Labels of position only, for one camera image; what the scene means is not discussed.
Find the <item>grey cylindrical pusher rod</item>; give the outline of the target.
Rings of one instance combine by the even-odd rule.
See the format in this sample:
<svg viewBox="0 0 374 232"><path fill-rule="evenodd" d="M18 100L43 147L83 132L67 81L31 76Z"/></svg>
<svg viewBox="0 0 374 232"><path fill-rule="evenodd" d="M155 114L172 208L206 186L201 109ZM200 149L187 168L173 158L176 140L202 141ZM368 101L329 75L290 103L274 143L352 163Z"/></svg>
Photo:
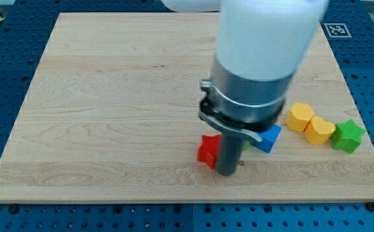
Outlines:
<svg viewBox="0 0 374 232"><path fill-rule="evenodd" d="M215 161L216 171L224 176L233 175L237 169L245 140L225 133L221 136L220 146Z"/></svg>

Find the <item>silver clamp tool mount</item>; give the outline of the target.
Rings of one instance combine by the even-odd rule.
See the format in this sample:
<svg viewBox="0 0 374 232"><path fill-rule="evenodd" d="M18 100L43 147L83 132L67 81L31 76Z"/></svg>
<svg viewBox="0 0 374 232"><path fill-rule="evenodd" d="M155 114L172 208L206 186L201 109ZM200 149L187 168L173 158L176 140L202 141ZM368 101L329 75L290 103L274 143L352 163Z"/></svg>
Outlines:
<svg viewBox="0 0 374 232"><path fill-rule="evenodd" d="M236 75L214 58L211 75L201 81L206 96L199 104L200 120L235 139L261 143L284 107L292 74L274 80Z"/></svg>

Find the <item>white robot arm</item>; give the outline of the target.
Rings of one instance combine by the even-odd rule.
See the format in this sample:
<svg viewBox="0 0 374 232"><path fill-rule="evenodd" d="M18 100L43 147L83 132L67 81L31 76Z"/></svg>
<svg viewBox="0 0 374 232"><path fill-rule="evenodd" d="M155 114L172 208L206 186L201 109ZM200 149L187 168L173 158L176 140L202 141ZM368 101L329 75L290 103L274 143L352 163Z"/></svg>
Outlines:
<svg viewBox="0 0 374 232"><path fill-rule="evenodd" d="M217 172L232 175L245 142L280 115L297 72L326 12L326 0L162 0L174 12L218 12L219 29L211 74L199 117L221 133Z"/></svg>

